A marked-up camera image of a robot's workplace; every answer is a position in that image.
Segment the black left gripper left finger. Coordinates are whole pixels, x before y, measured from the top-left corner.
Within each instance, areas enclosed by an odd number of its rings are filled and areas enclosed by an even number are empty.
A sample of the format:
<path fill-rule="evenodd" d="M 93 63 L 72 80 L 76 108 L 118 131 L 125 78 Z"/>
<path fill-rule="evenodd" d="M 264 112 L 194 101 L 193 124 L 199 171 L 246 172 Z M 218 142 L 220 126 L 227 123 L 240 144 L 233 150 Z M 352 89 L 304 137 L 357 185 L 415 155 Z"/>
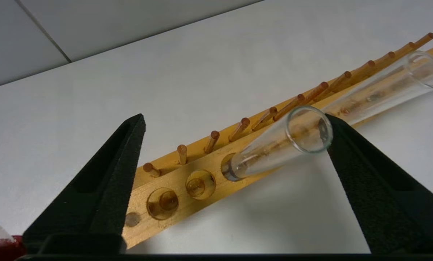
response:
<path fill-rule="evenodd" d="M 122 238 L 146 131 L 142 114 L 122 122 L 22 235 L 27 250 L 125 250 Z"/>

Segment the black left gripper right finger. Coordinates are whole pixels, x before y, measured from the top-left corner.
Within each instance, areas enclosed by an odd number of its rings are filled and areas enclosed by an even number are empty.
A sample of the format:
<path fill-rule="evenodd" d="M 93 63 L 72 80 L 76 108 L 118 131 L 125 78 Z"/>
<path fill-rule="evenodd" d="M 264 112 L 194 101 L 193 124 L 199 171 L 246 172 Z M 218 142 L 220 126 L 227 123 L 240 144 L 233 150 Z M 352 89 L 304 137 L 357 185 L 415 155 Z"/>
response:
<path fill-rule="evenodd" d="M 373 254 L 433 254 L 433 193 L 353 127 L 327 115 L 328 155 Z"/>

